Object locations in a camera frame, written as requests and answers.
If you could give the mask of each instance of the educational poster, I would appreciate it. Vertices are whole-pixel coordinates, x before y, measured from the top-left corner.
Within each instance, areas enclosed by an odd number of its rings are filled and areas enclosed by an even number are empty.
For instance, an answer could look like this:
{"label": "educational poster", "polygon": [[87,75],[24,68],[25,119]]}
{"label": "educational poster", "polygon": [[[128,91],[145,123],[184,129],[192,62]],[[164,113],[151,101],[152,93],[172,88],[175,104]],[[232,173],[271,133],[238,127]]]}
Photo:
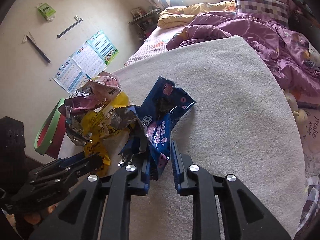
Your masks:
{"label": "educational poster", "polygon": [[53,79],[72,94],[103,71],[116,54],[118,50],[100,30],[68,57]]}

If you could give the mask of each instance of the green rim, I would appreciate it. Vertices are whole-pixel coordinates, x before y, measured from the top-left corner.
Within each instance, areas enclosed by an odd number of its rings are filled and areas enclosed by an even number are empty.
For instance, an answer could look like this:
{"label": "green rim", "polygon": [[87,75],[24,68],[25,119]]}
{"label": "green rim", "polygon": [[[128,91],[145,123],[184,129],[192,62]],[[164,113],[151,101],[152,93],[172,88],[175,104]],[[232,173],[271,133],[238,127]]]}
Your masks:
{"label": "green rim", "polygon": [[[60,101],[56,104],[55,108],[49,114],[48,118],[45,120],[43,126],[41,127],[41,129],[39,130],[39,132],[36,136],[34,147],[35,147],[36,152],[41,155],[44,155],[46,153],[47,149],[49,148],[50,144],[52,143],[51,140],[54,136],[54,133],[56,132],[56,128],[58,126],[59,119],[60,119],[60,113],[58,112],[58,108],[63,103],[64,103],[64,98],[61,98]],[[48,129],[47,129],[47,132],[45,133],[45,136],[44,136],[41,144],[37,147],[37,142],[38,142],[39,136],[41,134],[41,131],[45,127],[46,123],[50,120],[51,120],[51,122],[50,122]]]}

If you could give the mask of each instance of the pink bed sheet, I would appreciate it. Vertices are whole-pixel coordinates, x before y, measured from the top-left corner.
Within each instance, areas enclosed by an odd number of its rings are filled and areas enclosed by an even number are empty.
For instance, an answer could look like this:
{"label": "pink bed sheet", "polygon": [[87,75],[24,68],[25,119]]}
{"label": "pink bed sheet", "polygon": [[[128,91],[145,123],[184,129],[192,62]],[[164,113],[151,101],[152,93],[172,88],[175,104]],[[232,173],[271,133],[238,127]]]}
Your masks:
{"label": "pink bed sheet", "polygon": [[157,27],[147,38],[140,49],[133,54],[128,61],[124,64],[125,66],[131,65],[142,59],[157,55],[159,53],[167,51],[166,45],[168,41],[178,32],[181,32],[185,26],[161,29]]}

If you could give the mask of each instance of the yellow blanket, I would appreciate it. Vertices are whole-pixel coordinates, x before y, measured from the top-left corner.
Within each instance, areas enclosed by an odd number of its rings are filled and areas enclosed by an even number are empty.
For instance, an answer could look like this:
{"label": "yellow blanket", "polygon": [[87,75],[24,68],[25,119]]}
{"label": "yellow blanket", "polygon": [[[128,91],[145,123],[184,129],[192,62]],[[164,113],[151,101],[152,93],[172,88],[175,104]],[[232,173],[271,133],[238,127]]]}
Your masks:
{"label": "yellow blanket", "polygon": [[162,29],[170,29],[178,26],[188,25],[199,13],[235,10],[235,1],[224,1],[215,4],[198,3],[188,7],[168,7],[160,13],[158,26]]}

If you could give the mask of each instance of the plush toy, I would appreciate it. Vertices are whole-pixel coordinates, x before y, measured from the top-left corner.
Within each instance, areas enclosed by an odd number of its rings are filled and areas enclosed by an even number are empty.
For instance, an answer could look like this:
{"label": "plush toy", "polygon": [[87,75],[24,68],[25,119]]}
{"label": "plush toy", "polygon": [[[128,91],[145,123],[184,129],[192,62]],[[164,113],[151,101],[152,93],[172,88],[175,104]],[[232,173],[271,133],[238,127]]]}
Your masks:
{"label": "plush toy", "polygon": [[296,120],[296,124],[298,127],[298,131],[300,135],[303,135],[307,132],[307,123],[308,123],[308,116],[306,112],[302,109],[299,109],[297,101],[293,94],[285,92],[283,90],[283,94],[288,101],[294,119]]}

